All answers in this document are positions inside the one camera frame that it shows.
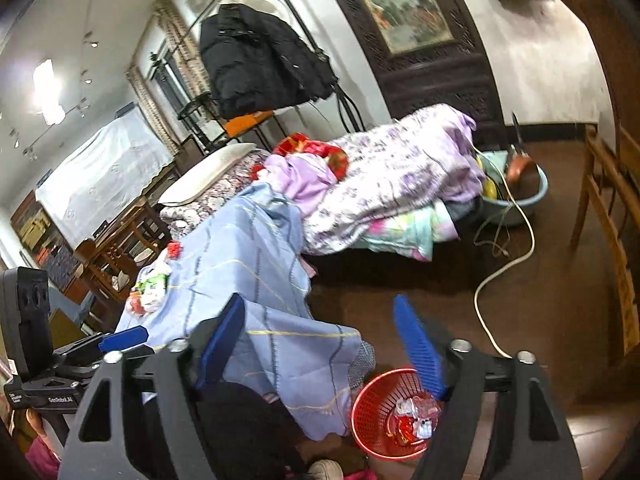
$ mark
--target baseboard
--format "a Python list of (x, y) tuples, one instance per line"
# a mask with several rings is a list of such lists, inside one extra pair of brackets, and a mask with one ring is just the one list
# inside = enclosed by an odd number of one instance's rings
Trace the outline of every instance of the baseboard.
[[(550, 140), (584, 140), (585, 128), (594, 123), (541, 123), (521, 124), (520, 135), (524, 142)], [(515, 126), (507, 126), (511, 142), (517, 140)]]

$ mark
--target wooden floor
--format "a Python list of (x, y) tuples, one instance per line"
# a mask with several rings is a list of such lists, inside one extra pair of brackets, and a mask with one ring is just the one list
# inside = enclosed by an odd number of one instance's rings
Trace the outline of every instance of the wooden floor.
[[(619, 357), (610, 341), (620, 336), (618, 302), (602, 231), (589, 212), (578, 250), (568, 241), (574, 225), (582, 146), (578, 142), (540, 142), (529, 152), (550, 181), (548, 196), (533, 218), (536, 252), (524, 264), (488, 285), (480, 309), (500, 346), (509, 353), (533, 352), (549, 374), (557, 398), (568, 410), (570, 427), (580, 453), (584, 477), (599, 478), (622, 446), (630, 425), (638, 420), (634, 404), (579, 406), (575, 400)], [(486, 237), (493, 237), (487, 231)], [(526, 227), (511, 230), (512, 257), (529, 249)], [(408, 364), (392, 323), (392, 299), (408, 296), (424, 316), (433, 316), (456, 337), (494, 352), (476, 317), (473, 291), (467, 285), (457, 242), (436, 247), (434, 261), (420, 263), (394, 254), (349, 250), (313, 259), (319, 276), (308, 298), (314, 317), (355, 327), (372, 343), (379, 368)], [(500, 262), (486, 258), (487, 269)], [(478, 478), (488, 445), (492, 398), (487, 395), (476, 444), (467, 464), (466, 480)], [(345, 473), (364, 466), (362, 453), (348, 438), (332, 435), (321, 443), (303, 442), (305, 459), (338, 460)], [(412, 464), (372, 462), (387, 480), (408, 479)]]

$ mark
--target plaid curtain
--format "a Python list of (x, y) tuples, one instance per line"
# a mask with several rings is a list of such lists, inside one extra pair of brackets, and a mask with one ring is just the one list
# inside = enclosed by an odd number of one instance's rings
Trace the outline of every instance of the plaid curtain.
[(178, 70), (192, 98), (210, 91), (209, 74), (187, 24), (172, 0), (158, 0), (154, 6), (158, 26), (166, 36), (169, 50), (174, 51)]
[(149, 89), (146, 86), (145, 80), (140, 73), (140, 69), (136, 65), (131, 65), (126, 71), (127, 81), (131, 85), (136, 98), (138, 99), (138, 105), (142, 110), (146, 120), (148, 121), (151, 129), (154, 131), (158, 139), (164, 142), (164, 145), (169, 150), (169, 153), (175, 155), (179, 151), (178, 144), (175, 142), (174, 133), (171, 127), (167, 123), (162, 111), (158, 107), (158, 104), (154, 101), (153, 97), (149, 93)]

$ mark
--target purple floral quilt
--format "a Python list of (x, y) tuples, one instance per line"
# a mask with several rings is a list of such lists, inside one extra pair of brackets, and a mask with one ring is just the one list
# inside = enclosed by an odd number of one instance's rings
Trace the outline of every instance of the purple floral quilt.
[(265, 150), (249, 152), (193, 202), (162, 209), (160, 218), (169, 226), (172, 238), (179, 240), (189, 234), (205, 218), (249, 186), (252, 183), (251, 168), (255, 164), (262, 164), (268, 156)]
[(344, 180), (303, 221), (306, 254), (353, 244), (377, 219), (422, 208), (436, 198), (467, 202), (482, 190), (470, 143), (473, 119), (445, 104), (401, 121), (335, 139), (349, 157)]

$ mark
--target carved wood panel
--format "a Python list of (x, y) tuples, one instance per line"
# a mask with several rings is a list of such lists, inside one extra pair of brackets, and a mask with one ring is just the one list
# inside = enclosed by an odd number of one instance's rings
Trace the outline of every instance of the carved wood panel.
[(373, 70), (389, 113), (449, 104), (478, 123), (476, 144), (504, 144), (506, 129), (489, 60), (463, 0), (436, 0), (453, 39), (392, 54), (364, 0), (337, 0)]

